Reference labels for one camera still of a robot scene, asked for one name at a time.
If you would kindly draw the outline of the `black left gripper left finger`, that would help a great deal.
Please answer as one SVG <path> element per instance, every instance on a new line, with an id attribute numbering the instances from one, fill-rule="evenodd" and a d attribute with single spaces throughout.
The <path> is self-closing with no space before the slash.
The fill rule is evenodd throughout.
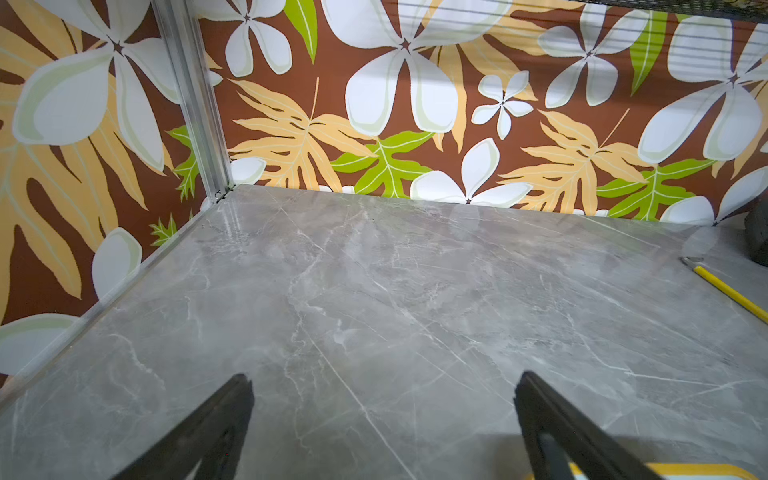
<path id="1" fill-rule="evenodd" d="M 213 395 L 117 473 L 117 479 L 232 479 L 255 397 L 246 375 L 233 375 Z"/>

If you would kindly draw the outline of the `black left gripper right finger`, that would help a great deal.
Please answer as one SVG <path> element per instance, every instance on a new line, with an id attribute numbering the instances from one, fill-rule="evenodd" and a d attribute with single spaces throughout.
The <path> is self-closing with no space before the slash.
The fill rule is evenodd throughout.
<path id="1" fill-rule="evenodd" d="M 658 479 L 660 476 L 592 422 L 533 371 L 525 371 L 514 404 L 536 479 Z"/>

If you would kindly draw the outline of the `black plastic tool case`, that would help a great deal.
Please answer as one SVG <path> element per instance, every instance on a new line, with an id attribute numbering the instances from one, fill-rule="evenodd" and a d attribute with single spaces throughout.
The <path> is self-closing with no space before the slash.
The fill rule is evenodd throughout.
<path id="1" fill-rule="evenodd" d="M 745 241 L 748 257 L 755 263 L 768 266 L 768 205 L 763 199 L 745 218 Z"/>

